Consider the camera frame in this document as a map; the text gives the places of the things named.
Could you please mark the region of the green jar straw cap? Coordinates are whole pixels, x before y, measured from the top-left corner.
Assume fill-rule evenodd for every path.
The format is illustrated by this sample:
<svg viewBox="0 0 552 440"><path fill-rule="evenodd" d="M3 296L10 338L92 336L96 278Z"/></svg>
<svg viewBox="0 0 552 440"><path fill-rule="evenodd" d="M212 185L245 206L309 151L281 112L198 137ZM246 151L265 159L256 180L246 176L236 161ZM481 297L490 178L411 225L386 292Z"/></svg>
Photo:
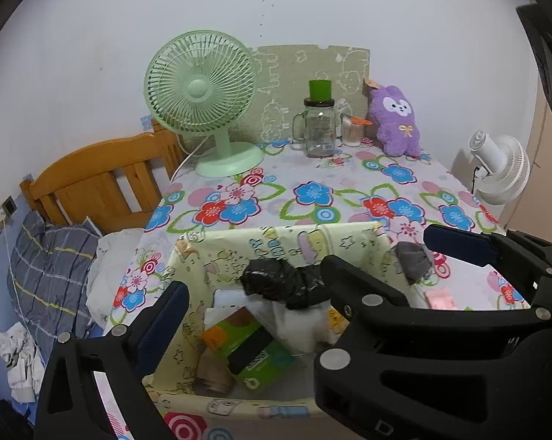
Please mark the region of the green jar straw cap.
<svg viewBox="0 0 552 440"><path fill-rule="evenodd" d="M310 101L323 102L332 98L332 82L329 80L309 81Z"/></svg>

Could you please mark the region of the white desk fan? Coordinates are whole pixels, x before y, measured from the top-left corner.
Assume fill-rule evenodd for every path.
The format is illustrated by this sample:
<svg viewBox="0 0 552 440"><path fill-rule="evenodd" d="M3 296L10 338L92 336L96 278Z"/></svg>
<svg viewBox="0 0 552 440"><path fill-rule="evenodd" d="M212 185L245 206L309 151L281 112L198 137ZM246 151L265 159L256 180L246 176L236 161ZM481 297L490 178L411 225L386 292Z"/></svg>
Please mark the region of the white desk fan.
<svg viewBox="0 0 552 440"><path fill-rule="evenodd" d="M519 140L509 135L491 137L478 130L468 147L486 172L475 185L480 198L492 206L516 200L530 179L530 159Z"/></svg>

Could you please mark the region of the grey drawstring pouch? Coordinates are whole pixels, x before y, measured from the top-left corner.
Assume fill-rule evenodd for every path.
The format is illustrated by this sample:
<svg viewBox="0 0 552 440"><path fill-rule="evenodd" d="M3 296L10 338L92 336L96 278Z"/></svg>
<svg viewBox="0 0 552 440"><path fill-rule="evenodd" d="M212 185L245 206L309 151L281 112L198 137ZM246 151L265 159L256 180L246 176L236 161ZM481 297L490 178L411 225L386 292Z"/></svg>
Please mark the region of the grey drawstring pouch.
<svg viewBox="0 0 552 440"><path fill-rule="evenodd" d="M420 243L399 241L394 251L410 285L430 276L434 267L432 252Z"/></svg>

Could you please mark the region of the green cartoon backing board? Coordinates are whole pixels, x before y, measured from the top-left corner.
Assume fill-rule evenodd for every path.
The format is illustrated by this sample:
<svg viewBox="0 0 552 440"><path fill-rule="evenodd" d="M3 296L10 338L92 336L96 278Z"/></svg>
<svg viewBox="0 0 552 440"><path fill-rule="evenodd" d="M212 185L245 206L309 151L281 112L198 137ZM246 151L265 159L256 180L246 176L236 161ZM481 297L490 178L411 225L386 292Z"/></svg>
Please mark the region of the green cartoon backing board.
<svg viewBox="0 0 552 440"><path fill-rule="evenodd" d="M310 82L330 81L337 112L363 117L370 50L316 45L263 46L252 50L257 88L244 117L230 130L240 140L272 142L292 136L292 119L304 108Z"/></svg>

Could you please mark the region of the blue plaid pillow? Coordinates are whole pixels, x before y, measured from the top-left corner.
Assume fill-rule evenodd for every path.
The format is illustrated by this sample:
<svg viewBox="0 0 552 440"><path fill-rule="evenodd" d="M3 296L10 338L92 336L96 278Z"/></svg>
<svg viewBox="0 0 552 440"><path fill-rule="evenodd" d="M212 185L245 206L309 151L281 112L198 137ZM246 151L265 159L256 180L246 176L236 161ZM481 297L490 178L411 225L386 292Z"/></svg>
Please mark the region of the blue plaid pillow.
<svg viewBox="0 0 552 440"><path fill-rule="evenodd" d="M58 335L83 338L92 324L86 307L88 273L101 233L90 219L61 227L27 213L11 248L7 289L15 313L48 360Z"/></svg>

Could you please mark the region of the pink paper slip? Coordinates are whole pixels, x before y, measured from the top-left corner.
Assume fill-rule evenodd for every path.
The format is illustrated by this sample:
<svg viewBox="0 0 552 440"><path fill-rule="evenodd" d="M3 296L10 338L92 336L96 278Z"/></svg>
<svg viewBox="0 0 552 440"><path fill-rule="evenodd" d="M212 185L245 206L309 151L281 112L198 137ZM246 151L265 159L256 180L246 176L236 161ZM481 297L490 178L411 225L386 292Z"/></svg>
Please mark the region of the pink paper slip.
<svg viewBox="0 0 552 440"><path fill-rule="evenodd" d="M424 293L429 307L433 310L457 310L457 304L448 288L428 290Z"/></svg>

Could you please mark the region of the white crumpled cloth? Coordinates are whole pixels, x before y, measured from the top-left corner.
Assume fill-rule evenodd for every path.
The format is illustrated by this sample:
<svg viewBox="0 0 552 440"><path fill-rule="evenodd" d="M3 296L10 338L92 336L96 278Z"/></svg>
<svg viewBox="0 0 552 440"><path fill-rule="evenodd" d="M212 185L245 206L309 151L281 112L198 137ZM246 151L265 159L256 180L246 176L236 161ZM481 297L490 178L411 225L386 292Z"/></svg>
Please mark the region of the white crumpled cloth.
<svg viewBox="0 0 552 440"><path fill-rule="evenodd" d="M11 397L18 403L33 403L40 394L44 364L29 332L17 322L0 332L0 357L5 363Z"/></svg>

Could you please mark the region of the small cotton swab jar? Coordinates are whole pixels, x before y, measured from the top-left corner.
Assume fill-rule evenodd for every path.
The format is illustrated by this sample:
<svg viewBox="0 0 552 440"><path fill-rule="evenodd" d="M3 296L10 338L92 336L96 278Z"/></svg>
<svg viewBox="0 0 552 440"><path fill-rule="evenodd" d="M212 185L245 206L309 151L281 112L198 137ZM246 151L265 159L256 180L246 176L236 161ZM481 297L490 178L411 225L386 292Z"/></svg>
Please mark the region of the small cotton swab jar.
<svg viewBox="0 0 552 440"><path fill-rule="evenodd" d="M341 141L345 146L357 147L361 145L361 139L365 136L365 127L372 122L343 113L340 115Z"/></svg>

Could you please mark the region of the glass mason jar mug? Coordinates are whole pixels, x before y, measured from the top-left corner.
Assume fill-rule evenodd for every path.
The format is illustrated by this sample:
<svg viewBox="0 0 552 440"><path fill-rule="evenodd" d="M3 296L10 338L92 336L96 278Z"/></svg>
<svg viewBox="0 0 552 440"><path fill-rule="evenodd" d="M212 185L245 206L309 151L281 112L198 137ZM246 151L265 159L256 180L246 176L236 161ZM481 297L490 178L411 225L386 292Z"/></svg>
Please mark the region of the glass mason jar mug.
<svg viewBox="0 0 552 440"><path fill-rule="evenodd" d="M333 157L336 151L337 114L333 99L304 100L304 109L293 117L292 139L310 158Z"/></svg>

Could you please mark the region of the white crumpled bedding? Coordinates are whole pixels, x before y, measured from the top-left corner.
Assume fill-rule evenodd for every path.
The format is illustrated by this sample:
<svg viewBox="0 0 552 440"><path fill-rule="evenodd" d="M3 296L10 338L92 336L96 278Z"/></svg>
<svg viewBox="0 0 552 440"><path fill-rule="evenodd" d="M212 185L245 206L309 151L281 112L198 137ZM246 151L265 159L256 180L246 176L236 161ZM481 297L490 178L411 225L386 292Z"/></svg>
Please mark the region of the white crumpled bedding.
<svg viewBox="0 0 552 440"><path fill-rule="evenodd" d="M100 238L87 275L86 306L93 321L105 328L115 294L143 235L142 228L126 228Z"/></svg>

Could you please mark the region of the white and brown sock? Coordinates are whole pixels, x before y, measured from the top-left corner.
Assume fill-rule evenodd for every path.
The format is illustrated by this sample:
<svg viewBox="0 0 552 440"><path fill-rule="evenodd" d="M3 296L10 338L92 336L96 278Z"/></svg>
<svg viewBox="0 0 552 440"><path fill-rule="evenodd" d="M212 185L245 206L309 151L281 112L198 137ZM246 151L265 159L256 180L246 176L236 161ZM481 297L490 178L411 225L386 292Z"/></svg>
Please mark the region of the white and brown sock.
<svg viewBox="0 0 552 440"><path fill-rule="evenodd" d="M207 391L220 394L229 394L235 382L226 365L209 350L198 360L195 378Z"/></svg>

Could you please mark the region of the floral tablecloth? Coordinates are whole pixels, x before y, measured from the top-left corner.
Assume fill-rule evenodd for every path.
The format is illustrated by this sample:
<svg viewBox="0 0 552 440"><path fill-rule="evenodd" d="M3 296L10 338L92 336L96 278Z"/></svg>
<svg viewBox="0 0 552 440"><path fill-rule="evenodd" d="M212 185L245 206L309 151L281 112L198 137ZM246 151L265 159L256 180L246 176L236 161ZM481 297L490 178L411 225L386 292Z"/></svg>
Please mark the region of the floral tablecloth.
<svg viewBox="0 0 552 440"><path fill-rule="evenodd" d="M164 279L168 255L185 234L376 221L395 246L399 241L420 243L430 224L486 234L498 231L484 204L428 155L389 157L367 140L357 147L341 146L325 159L310 158L287 140L261 150L262 163L237 175L202 178L191 168L180 171L143 228L115 294L110 327L128 325L157 301L171 283ZM460 310L526 307L495 268L439 253L430 276L410 288L406 296L420 308L430 308L424 293L440 288L449 289ZM351 437L319 408L314 416L259 419L160 415L178 439Z"/></svg>

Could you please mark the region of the green tissue pack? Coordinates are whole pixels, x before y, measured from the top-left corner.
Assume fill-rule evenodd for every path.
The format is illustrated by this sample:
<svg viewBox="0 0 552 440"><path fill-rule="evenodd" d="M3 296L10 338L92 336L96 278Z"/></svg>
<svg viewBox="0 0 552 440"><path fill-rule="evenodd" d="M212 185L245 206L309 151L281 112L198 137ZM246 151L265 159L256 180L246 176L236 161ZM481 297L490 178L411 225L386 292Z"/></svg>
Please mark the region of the green tissue pack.
<svg viewBox="0 0 552 440"><path fill-rule="evenodd" d="M201 339L232 377L251 392L274 384L295 360L246 307L205 329Z"/></svg>

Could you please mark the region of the wall power socket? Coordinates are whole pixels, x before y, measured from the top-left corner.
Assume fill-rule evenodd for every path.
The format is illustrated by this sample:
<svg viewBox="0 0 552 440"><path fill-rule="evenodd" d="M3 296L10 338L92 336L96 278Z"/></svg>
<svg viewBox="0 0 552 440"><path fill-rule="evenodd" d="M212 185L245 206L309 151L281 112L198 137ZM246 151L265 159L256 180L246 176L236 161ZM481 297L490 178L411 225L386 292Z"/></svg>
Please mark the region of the wall power socket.
<svg viewBox="0 0 552 440"><path fill-rule="evenodd" d="M12 218L17 210L17 205L12 196L7 197L0 205L0 230L5 226L5 223Z"/></svg>

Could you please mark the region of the black plastic bag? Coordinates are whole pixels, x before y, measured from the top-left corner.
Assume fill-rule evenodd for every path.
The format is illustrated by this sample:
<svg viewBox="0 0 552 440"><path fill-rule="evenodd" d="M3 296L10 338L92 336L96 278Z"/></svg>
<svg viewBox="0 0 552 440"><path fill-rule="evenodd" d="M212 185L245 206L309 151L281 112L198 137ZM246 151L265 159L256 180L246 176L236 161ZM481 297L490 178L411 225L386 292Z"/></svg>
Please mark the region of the black plastic bag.
<svg viewBox="0 0 552 440"><path fill-rule="evenodd" d="M251 259L239 281L247 295L282 303L289 310L305 310L330 299L319 265L294 267L284 259Z"/></svg>

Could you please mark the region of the purple plush toy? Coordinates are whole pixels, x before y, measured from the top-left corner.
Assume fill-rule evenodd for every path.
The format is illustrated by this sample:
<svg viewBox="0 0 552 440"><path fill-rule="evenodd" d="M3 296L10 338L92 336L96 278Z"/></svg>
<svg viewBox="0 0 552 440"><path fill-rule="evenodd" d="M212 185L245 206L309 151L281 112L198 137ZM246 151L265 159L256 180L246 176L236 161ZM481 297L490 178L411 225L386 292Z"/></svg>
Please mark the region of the purple plush toy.
<svg viewBox="0 0 552 440"><path fill-rule="evenodd" d="M420 131L414 109L400 88L371 88L368 114L376 124L375 137L386 155L420 157Z"/></svg>

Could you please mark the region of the green desk fan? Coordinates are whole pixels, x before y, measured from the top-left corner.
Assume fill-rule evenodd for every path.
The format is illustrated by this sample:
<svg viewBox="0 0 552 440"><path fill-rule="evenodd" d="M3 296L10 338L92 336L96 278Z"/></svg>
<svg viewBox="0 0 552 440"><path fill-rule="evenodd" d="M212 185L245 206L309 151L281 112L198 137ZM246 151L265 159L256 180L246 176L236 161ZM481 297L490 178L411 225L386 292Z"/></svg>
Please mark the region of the green desk fan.
<svg viewBox="0 0 552 440"><path fill-rule="evenodd" d="M257 85L250 50L222 32L181 34L159 49L147 66L143 96L153 118L179 135L214 138L202 154L199 176L222 178L246 172L264 158L250 142L235 142L228 129L250 108Z"/></svg>

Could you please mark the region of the yellow fabric storage box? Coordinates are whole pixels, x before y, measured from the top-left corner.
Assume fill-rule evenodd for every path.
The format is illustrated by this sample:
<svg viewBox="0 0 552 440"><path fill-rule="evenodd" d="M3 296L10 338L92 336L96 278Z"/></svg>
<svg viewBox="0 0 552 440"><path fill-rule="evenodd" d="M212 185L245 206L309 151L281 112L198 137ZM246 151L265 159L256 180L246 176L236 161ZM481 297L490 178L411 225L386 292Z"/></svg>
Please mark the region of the yellow fabric storage box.
<svg viewBox="0 0 552 440"><path fill-rule="evenodd" d="M347 326L322 276L329 255L411 291L392 238L376 221L178 237L164 279L186 286L189 305L145 380L160 413L229 420L316 415L312 362Z"/></svg>

